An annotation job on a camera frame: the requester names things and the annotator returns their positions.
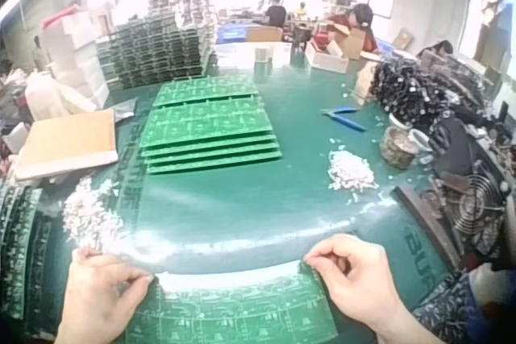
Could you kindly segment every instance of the green workbench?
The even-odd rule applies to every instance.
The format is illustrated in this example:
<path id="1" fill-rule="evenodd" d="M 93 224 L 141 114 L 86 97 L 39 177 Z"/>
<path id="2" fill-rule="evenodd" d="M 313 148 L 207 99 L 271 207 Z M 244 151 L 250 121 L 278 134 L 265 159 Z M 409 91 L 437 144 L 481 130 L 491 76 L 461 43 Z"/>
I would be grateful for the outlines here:
<path id="1" fill-rule="evenodd" d="M 447 269 L 423 230 L 391 195 L 402 183 L 427 182 L 427 172 L 391 168 L 381 158 L 378 141 L 387 118 L 368 103 L 351 119 L 368 130 L 360 133 L 321 115 L 321 109 L 357 106 L 342 87 L 354 87 L 356 77 L 309 69 L 303 55 L 276 44 L 273 62 L 254 64 L 253 44 L 217 46 L 221 74 L 254 76 L 283 157 L 280 160 L 197 172 L 148 175 L 139 156 L 139 136 L 159 85 L 112 93 L 112 103 L 138 97 L 136 116 L 119 124 L 120 161 L 98 171 L 94 180 L 120 181 L 120 194 L 109 205 L 124 220 L 133 238 L 125 253 L 156 272 L 195 276 L 206 273 L 254 271 L 299 260 L 317 241 L 336 233 L 352 233 L 382 244 L 389 256 L 397 289 L 409 308 L 424 299 Z M 329 189 L 329 153 L 345 146 L 368 160 L 378 189 L 358 194 Z M 54 189 L 49 203 L 62 201 L 67 189 Z M 46 269 L 48 308 L 58 316 L 72 243 L 56 231 Z M 160 316 L 145 317 L 160 336 Z M 370 342 L 362 325 L 334 315 L 339 337 L 331 342 Z"/>

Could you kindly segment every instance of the blue pliers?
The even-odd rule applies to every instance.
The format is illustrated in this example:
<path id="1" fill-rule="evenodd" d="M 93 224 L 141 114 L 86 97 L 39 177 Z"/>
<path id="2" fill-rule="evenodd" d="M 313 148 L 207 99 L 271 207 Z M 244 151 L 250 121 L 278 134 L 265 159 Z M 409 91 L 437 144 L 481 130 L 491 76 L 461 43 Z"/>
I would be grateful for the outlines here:
<path id="1" fill-rule="evenodd" d="M 349 118 L 344 118 L 341 116 L 338 116 L 337 114 L 346 114 L 346 113 L 355 113 L 356 108 L 352 108 L 350 106 L 341 106 L 339 108 L 334 109 L 323 109 L 322 114 L 328 116 L 332 120 L 335 120 L 336 122 L 347 126 L 348 128 L 352 128 L 355 131 L 359 132 L 365 132 L 366 129 L 361 126 L 360 124 L 357 124 L 356 122 L 350 120 Z"/>

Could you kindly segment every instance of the worker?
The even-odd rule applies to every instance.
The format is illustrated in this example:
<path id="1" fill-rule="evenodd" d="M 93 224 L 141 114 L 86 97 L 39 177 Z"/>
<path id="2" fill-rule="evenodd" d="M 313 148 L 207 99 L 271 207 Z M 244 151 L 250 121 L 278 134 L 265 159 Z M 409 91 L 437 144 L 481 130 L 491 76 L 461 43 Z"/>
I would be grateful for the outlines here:
<path id="1" fill-rule="evenodd" d="M 347 28 L 358 28 L 365 31 L 365 41 L 362 50 L 372 52 L 373 54 L 380 54 L 377 41 L 374 39 L 374 34 L 372 33 L 372 9 L 369 5 L 359 3 L 355 5 L 347 15 L 332 15 L 327 20 L 342 24 Z"/>
<path id="2" fill-rule="evenodd" d="M 299 7 L 293 12 L 296 18 L 303 19 L 306 16 L 305 6 L 306 4 L 304 2 L 301 2 L 299 4 Z"/>
<path id="3" fill-rule="evenodd" d="M 424 48 L 422 51 L 419 52 L 417 55 L 418 58 L 422 57 L 422 54 L 429 50 L 433 52 L 434 54 L 440 56 L 441 58 L 446 58 L 448 55 L 453 55 L 453 45 L 448 40 L 441 40 L 439 43 L 435 44 L 434 46 L 430 46 L 429 48 Z"/>
<path id="4" fill-rule="evenodd" d="M 280 4 L 281 0 L 271 0 L 271 6 L 265 11 L 269 26 L 283 28 L 287 10 Z"/>
<path id="5" fill-rule="evenodd" d="M 340 234 L 315 245 L 305 261 L 321 275 L 337 308 L 368 325 L 381 342 L 441 342 L 403 305 L 383 247 Z M 129 286 L 120 296 L 123 282 Z M 90 248 L 75 250 L 55 343 L 113 342 L 125 330 L 151 282 L 147 272 L 114 256 Z"/>
<path id="6" fill-rule="evenodd" d="M 321 0 L 321 9 L 317 20 L 326 20 L 331 16 L 331 3 L 330 0 Z"/>
<path id="7" fill-rule="evenodd" d="M 41 48 L 39 36 L 34 37 L 35 47 L 32 49 L 32 59 L 34 60 L 35 68 L 38 72 L 43 72 L 48 65 L 48 57 L 45 51 Z"/>

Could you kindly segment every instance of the ceiling light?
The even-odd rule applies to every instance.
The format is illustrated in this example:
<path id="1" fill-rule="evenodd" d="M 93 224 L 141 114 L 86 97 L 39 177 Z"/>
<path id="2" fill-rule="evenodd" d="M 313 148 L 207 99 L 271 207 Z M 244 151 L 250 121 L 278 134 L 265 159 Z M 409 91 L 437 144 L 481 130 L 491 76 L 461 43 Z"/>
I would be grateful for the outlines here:
<path id="1" fill-rule="evenodd" d="M 20 0 L 7 0 L 7 2 L 3 3 L 2 8 L 0 8 L 0 25 L 2 25 L 2 20 L 10 13 L 10 11 L 15 8 L 15 6 L 19 3 Z"/>

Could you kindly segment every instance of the red shirt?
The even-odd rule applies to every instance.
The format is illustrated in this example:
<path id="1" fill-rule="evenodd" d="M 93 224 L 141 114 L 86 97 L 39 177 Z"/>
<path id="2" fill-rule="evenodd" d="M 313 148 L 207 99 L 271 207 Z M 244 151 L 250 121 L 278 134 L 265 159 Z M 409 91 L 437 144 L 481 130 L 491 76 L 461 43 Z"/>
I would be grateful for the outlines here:
<path id="1" fill-rule="evenodd" d="M 349 25 L 349 20 L 346 15 L 332 15 L 328 20 L 331 20 L 333 23 L 342 24 L 347 28 L 352 28 Z M 368 28 L 365 30 L 365 41 L 364 47 L 362 48 L 365 52 L 374 52 L 378 48 L 377 40 L 374 39 L 374 35 L 372 34 L 372 30 Z"/>

